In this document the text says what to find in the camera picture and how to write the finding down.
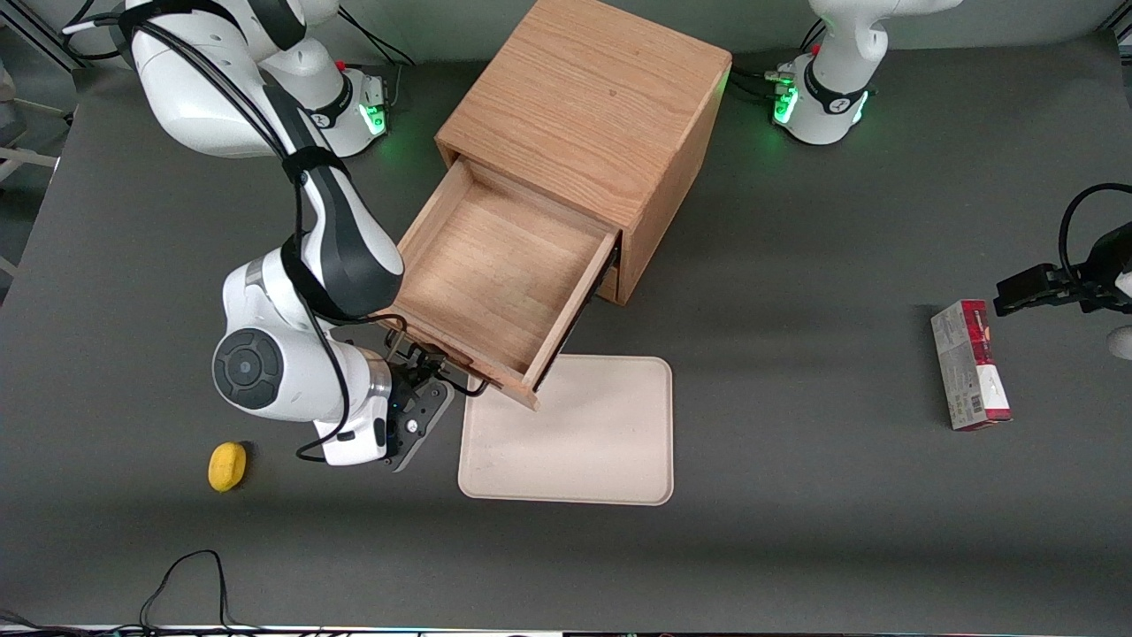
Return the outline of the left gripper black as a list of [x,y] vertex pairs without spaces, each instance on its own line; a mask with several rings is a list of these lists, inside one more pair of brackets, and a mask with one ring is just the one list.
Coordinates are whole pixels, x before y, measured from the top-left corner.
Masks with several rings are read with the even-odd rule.
[[1079,265],[1082,298],[1070,275],[1054,265],[1035,265],[996,283],[995,315],[1000,318],[1026,308],[1079,303],[1082,313],[1109,310],[1131,315],[1129,291],[1120,289],[1121,275],[1129,275],[1131,222],[1104,234]]

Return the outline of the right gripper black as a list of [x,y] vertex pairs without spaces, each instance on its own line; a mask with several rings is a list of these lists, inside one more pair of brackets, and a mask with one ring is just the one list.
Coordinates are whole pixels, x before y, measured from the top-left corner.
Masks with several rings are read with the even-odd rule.
[[424,427],[420,424],[417,402],[424,384],[440,382],[446,388],[455,388],[445,373],[447,359],[436,358],[431,344],[411,344],[403,355],[405,363],[396,362],[391,354],[391,396],[388,419],[386,419],[386,459],[388,466],[404,466],[424,440]]

